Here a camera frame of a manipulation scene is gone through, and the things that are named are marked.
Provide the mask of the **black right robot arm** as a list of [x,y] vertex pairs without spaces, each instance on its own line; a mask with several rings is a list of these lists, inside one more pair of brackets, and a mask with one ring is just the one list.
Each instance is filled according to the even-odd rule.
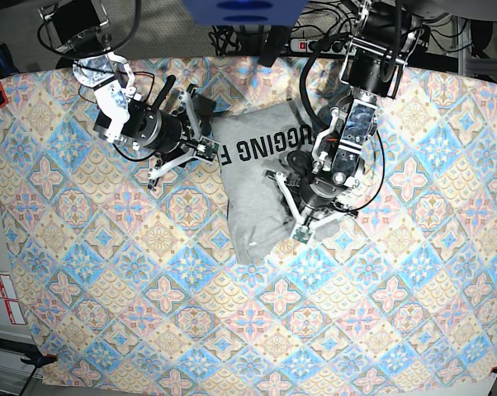
[[[49,52],[70,60],[76,80],[92,90],[99,109],[94,126],[99,138],[119,154],[134,151],[134,163],[156,159],[148,170],[148,188],[153,191],[159,179],[175,167],[191,161],[212,163],[220,146],[211,139],[210,126],[196,113],[196,85],[175,92],[176,78],[169,75],[153,102],[139,93],[136,72],[117,50],[138,30],[141,6],[135,2],[130,32],[113,44],[102,2],[55,1],[38,10],[42,22],[37,39]],[[174,92],[178,107],[162,110],[164,100]]]

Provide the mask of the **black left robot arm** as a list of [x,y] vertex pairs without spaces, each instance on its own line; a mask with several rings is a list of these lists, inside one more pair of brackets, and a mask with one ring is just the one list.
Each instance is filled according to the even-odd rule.
[[[395,98],[408,59],[424,33],[421,18],[393,5],[365,1],[347,32],[318,40],[301,73],[301,103],[321,130],[310,151],[297,149],[286,157],[288,173],[267,172],[284,196],[293,219],[291,238],[311,243],[315,233],[345,215],[357,215],[364,205],[343,202],[360,185],[365,173],[363,145],[376,130],[377,102]],[[338,100],[325,124],[314,112],[306,91],[307,75],[319,54],[336,45],[345,50],[338,80],[349,94]]]

